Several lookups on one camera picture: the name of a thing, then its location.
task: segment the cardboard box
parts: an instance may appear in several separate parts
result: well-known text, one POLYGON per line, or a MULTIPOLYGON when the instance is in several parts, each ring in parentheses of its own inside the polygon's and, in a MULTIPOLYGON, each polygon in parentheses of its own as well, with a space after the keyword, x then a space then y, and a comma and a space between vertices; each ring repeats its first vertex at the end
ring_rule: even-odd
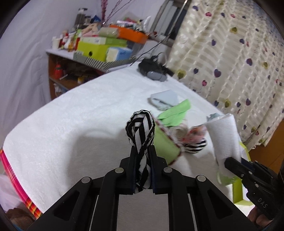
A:
POLYGON ((99 61, 106 61, 106 54, 110 47, 114 47, 113 45, 97 45, 92 43, 87 43, 83 41, 79 41, 77 53, 83 56, 87 56, 99 61))
POLYGON ((82 37, 82 42, 97 44, 97 45, 118 45, 127 46, 127 40, 118 38, 106 38, 106 37, 82 37))

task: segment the heart pattern curtain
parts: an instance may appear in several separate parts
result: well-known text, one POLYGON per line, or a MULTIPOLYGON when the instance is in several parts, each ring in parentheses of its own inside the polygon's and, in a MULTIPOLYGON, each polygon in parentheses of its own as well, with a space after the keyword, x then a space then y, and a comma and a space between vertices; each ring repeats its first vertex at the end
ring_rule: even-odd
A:
POLYGON ((249 150, 266 145, 283 119, 284 41, 253 0, 193 0, 167 66, 234 115, 249 150))

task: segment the plastic cup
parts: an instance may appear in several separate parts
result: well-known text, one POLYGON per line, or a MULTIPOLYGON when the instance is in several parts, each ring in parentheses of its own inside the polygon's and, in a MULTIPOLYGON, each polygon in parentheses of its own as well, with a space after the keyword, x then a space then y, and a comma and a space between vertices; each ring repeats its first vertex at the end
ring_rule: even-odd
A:
POLYGON ((52 49, 58 49, 59 48, 59 43, 60 43, 60 39, 56 38, 52 40, 52 49))

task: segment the human hand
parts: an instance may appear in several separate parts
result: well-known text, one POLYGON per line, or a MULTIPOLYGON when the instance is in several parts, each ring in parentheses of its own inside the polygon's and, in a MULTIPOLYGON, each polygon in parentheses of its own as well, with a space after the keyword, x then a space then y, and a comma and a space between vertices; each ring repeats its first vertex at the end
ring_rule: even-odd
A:
POLYGON ((271 220, 269 220, 265 215, 261 214, 256 206, 248 214, 248 219, 263 228, 271 222, 271 220))

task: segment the cable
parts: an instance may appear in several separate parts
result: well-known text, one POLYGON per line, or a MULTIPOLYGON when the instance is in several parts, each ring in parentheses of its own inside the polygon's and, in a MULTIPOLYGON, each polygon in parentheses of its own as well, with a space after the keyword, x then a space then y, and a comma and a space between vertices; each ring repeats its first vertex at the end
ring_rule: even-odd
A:
MULTIPOLYGON (((167 35, 161 42, 159 42, 156 46, 160 45, 167 37, 169 37, 169 35, 167 35)), ((156 46, 152 47, 150 50, 148 50, 147 52, 143 53, 142 55, 148 53, 149 51, 153 50, 156 46)))
POLYGON ((163 66, 166 66, 167 65, 167 63, 168 63, 168 57, 167 57, 167 54, 166 54, 166 52, 160 52, 159 54, 157 54, 157 56, 159 56, 160 54, 164 54, 164 57, 165 57, 165 63, 164 63, 164 65, 163 66))
MULTIPOLYGON (((149 57, 148 57, 148 58, 151 58, 151 57, 152 57, 150 52, 144 53, 144 55, 146 55, 146 54, 149 54, 149 57)), ((139 58, 137 59, 137 61, 139 61, 139 59, 144 59, 144 58, 146 58, 146 57, 147 57, 147 56, 139 57, 139 58)))
MULTIPOLYGON (((159 41, 157 41, 157 42, 161 42, 162 41, 162 39, 160 39, 160 36, 161 36, 162 34, 160 34, 160 35, 157 35, 157 39, 159 40, 159 41)), ((151 56, 153 56, 154 55, 154 52, 155 52, 155 50, 158 48, 158 46, 157 47, 155 47, 155 49, 153 49, 152 50, 152 52, 151 52, 151 56)))

